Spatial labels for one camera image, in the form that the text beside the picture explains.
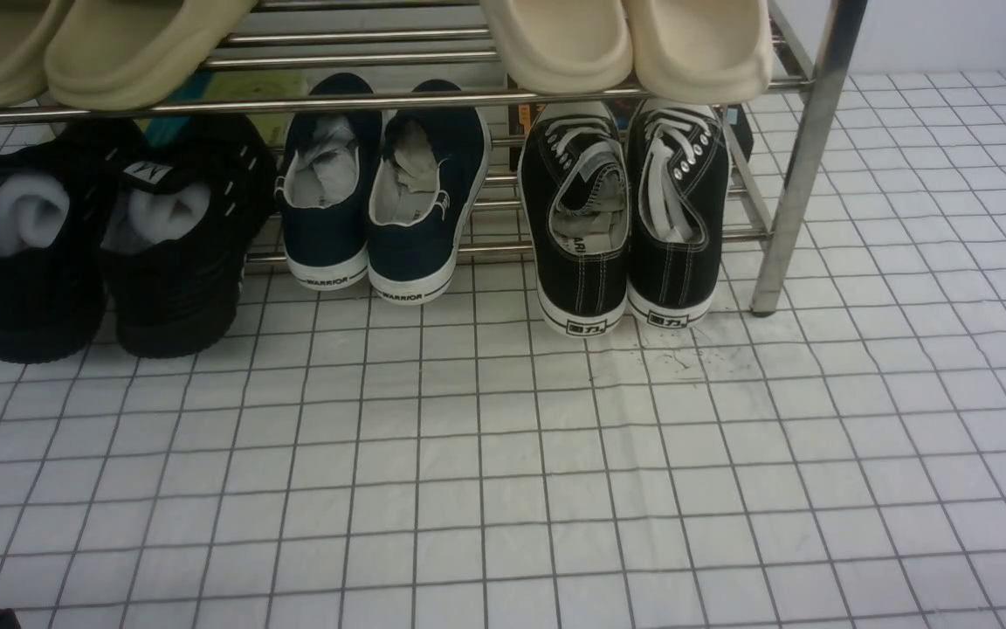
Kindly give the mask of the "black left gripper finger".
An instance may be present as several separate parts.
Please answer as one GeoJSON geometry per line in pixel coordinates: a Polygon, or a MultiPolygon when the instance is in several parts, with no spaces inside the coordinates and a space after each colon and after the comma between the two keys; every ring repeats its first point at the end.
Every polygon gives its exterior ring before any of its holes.
{"type": "Polygon", "coordinates": [[[17,614],[13,609],[0,609],[0,629],[21,629],[17,614]]]}

